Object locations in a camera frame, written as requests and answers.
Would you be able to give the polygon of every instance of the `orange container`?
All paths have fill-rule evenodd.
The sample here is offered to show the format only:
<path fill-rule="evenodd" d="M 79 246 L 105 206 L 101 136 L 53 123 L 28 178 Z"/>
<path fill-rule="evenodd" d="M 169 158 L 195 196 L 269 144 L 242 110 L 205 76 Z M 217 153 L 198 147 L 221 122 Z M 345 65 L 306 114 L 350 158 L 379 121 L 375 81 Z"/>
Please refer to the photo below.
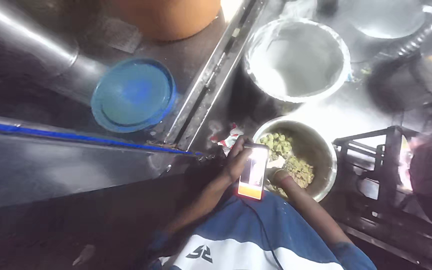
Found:
<path fill-rule="evenodd" d="M 180 40 L 207 27 L 221 0 L 112 0 L 121 18 L 155 40 Z"/>

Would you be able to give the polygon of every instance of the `blue lid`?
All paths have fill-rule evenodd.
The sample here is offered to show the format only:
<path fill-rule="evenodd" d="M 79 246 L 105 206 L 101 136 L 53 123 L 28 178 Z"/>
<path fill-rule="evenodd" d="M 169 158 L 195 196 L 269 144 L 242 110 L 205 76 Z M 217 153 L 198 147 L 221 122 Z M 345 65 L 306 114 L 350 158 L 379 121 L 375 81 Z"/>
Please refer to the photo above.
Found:
<path fill-rule="evenodd" d="M 159 123 L 171 110 L 176 85 L 170 71 L 154 59 L 118 63 L 101 80 L 91 110 L 105 129 L 128 133 Z"/>

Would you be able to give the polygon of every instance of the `steel bowl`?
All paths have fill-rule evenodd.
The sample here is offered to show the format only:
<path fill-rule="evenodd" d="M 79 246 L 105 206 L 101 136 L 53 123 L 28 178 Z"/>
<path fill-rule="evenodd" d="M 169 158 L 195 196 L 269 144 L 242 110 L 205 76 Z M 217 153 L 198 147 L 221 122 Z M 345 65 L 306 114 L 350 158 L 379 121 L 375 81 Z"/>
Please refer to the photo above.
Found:
<path fill-rule="evenodd" d="M 333 187 L 338 170 L 333 145 L 313 128 L 292 120 L 288 116 L 268 121 L 256 131 L 252 139 L 256 142 L 269 133 L 280 130 L 285 131 L 293 138 L 292 148 L 295 156 L 304 159 L 313 166 L 314 178 L 306 191 L 315 201 L 321 201 Z"/>
<path fill-rule="evenodd" d="M 324 24 L 301 18 L 271 21 L 251 35 L 243 58 L 255 85 L 281 101 L 301 103 L 336 92 L 351 72 L 350 52 Z"/>

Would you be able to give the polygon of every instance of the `phone screen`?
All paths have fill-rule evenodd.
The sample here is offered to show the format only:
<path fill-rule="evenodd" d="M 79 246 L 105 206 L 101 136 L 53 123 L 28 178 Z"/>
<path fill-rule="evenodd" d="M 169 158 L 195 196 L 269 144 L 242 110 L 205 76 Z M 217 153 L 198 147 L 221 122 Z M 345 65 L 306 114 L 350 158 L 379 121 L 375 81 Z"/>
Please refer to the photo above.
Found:
<path fill-rule="evenodd" d="M 238 194 L 261 200 L 268 157 L 269 151 L 264 146 L 252 147 L 243 173 L 239 177 Z"/>

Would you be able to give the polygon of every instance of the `green food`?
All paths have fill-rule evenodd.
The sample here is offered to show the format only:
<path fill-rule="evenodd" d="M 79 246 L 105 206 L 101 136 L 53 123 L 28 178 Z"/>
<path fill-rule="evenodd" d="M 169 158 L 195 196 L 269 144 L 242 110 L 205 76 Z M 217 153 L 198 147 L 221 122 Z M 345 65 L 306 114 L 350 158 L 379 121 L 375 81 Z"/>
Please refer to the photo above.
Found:
<path fill-rule="evenodd" d="M 259 139 L 261 144 L 267 145 L 270 149 L 269 159 L 275 161 L 282 156 L 285 158 L 285 169 L 289 175 L 291 175 L 294 181 L 302 187 L 308 187 L 313 181 L 313 167 L 309 165 L 305 160 L 298 158 L 292 153 L 293 138 L 282 132 L 275 132 L 267 134 L 267 136 Z M 277 186 L 273 186 L 273 190 L 285 195 L 284 191 Z"/>

